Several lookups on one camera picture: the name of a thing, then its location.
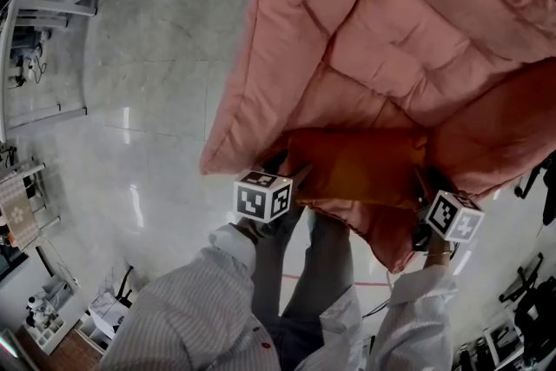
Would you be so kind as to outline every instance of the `red line on floor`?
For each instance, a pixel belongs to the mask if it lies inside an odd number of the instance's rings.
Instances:
[[[293,278],[294,280],[299,280],[298,275],[282,274],[282,277]],[[388,286],[388,283],[369,283],[369,282],[355,282],[355,286]]]

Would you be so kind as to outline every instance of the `person's arm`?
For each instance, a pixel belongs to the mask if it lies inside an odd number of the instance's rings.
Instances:
[[[255,246],[230,225],[209,240],[141,291],[101,370],[204,369],[232,348],[251,315]]]
[[[450,369],[452,339],[446,303],[456,292],[448,270],[449,245],[436,235],[423,270],[395,283],[373,346],[373,370]]]

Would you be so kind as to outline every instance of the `white shirt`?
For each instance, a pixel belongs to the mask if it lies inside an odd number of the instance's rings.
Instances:
[[[147,285],[100,364],[102,370],[280,371],[270,335],[251,312],[255,247],[231,226],[187,266]],[[446,268],[403,275],[367,369],[448,370],[452,344],[445,305],[455,292]],[[354,287],[321,315],[324,346],[299,371],[356,370],[362,351]]]

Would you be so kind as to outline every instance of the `person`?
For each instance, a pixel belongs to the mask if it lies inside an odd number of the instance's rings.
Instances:
[[[302,211],[292,206],[272,231],[241,219],[213,232],[190,264],[141,291],[100,369],[358,370],[362,320],[345,224],[310,213],[305,267],[278,315]],[[394,284],[366,369],[451,368],[448,262],[449,245],[434,235],[425,267]]]

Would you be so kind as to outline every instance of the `gray floor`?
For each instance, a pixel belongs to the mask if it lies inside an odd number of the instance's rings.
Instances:
[[[144,280],[183,265],[210,230],[233,218],[233,178],[201,177],[197,163],[247,2],[98,0],[96,17],[72,21],[48,42],[41,82],[10,92],[11,116],[57,103],[75,108],[84,101],[89,108],[89,116],[17,140],[22,156],[48,165],[44,187],[62,222],[45,249],[55,264],[68,265],[85,301],[126,262]],[[522,262],[539,249],[550,256],[556,234],[546,228],[538,235],[545,193],[538,183],[524,202],[504,189],[483,203],[487,218],[450,305],[456,345],[479,335],[500,311],[497,296]],[[282,306],[307,244],[300,224],[287,254]],[[361,306],[370,311],[389,296],[386,271],[356,235],[353,246]],[[542,273],[550,275],[555,262],[549,258]],[[382,316],[366,320],[368,332]]]

